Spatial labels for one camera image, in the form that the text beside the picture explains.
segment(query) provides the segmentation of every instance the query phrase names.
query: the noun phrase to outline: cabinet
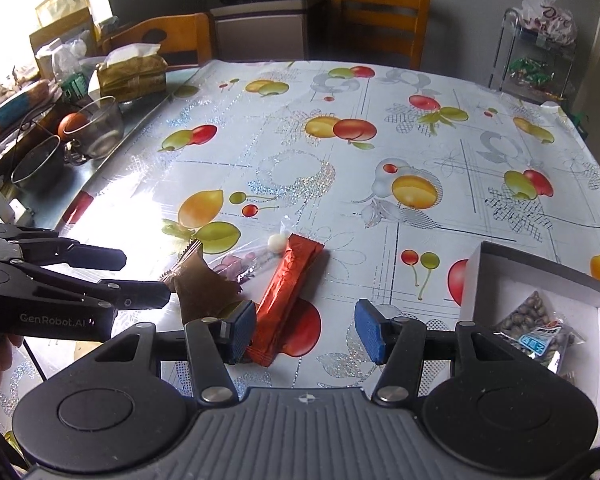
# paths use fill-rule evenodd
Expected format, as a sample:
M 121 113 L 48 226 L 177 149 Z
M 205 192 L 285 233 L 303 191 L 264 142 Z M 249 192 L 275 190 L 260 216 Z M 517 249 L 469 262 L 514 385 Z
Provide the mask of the cabinet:
M 218 58 L 285 61 L 320 57 L 326 0 L 265 0 L 211 9 Z

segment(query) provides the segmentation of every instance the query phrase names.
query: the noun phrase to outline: bag of nuts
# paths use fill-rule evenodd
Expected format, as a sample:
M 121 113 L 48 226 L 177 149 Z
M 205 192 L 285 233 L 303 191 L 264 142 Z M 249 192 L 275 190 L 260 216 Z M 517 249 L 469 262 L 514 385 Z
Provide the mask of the bag of nuts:
M 560 371 L 567 346 L 584 342 L 564 320 L 554 312 L 549 314 L 537 290 L 493 331 L 555 374 Z

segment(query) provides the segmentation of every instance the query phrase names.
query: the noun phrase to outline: shelf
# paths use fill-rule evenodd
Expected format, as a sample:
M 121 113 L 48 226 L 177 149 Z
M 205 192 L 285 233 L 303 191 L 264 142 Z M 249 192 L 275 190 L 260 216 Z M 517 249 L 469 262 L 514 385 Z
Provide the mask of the shelf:
M 551 52 L 552 54 L 556 54 L 567 61 L 573 62 L 576 57 L 575 43 L 564 46 L 548 40 L 546 36 L 542 36 L 533 30 L 527 30 L 520 25 L 516 27 L 516 34 L 520 40 L 525 41 L 525 43 L 534 44 L 535 46 Z
M 566 101 L 564 98 L 560 99 L 557 97 L 559 95 L 558 92 L 552 95 L 541 90 L 535 90 L 527 85 L 521 85 L 517 83 L 510 74 L 507 74 L 507 77 L 504 79 L 502 91 L 508 94 L 515 94 L 526 101 L 530 101 L 538 105 L 541 105 L 546 101 L 554 101 L 559 104 L 562 104 Z
M 511 26 L 513 33 L 520 38 L 520 40 L 524 41 L 525 43 L 533 44 L 545 51 L 551 52 L 552 54 L 573 62 L 576 56 L 575 42 L 571 43 L 570 45 L 555 43 L 555 41 L 550 40 L 548 37 L 539 34 L 534 30 L 528 30 L 528 28 L 522 27 L 522 16 L 520 16 L 515 9 L 506 10 L 505 19 L 502 22 L 503 27 L 509 16 L 512 16 L 512 20 L 510 20 L 509 25 Z

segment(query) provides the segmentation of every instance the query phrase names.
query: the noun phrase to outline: plastic bag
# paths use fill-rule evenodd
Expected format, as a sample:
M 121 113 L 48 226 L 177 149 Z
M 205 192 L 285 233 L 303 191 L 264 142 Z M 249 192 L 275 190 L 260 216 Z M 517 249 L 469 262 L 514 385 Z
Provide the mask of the plastic bag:
M 109 52 L 102 68 L 108 68 L 116 63 L 122 63 L 134 57 L 149 57 L 154 56 L 160 50 L 159 43 L 132 43 L 121 46 Z
M 578 29 L 573 15 L 557 5 L 559 0 L 523 0 L 522 9 L 515 9 L 523 27 L 548 37 L 551 41 L 569 45 L 576 40 Z
M 564 318 L 546 309 L 537 290 L 493 331 L 554 374 L 560 373 L 568 346 L 584 342 Z
M 72 12 L 88 8 L 89 0 L 45 0 L 36 7 L 36 16 L 40 27 L 46 27 Z
M 279 233 L 238 247 L 211 261 L 209 267 L 220 276 L 242 284 L 251 279 L 256 272 L 273 267 L 278 262 L 285 247 L 282 247 L 282 252 L 277 249 L 283 240 L 286 246 L 286 239 L 290 234 L 290 219 L 285 216 L 280 222 Z

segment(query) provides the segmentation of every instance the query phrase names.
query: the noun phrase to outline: bottle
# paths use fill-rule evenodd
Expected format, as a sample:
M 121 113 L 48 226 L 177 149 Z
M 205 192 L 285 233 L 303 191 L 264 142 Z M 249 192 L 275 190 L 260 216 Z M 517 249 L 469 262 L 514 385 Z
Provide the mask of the bottle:
M 54 50 L 51 65 L 66 101 L 75 103 L 87 95 L 89 84 L 82 73 L 80 62 L 67 45 L 62 44 Z

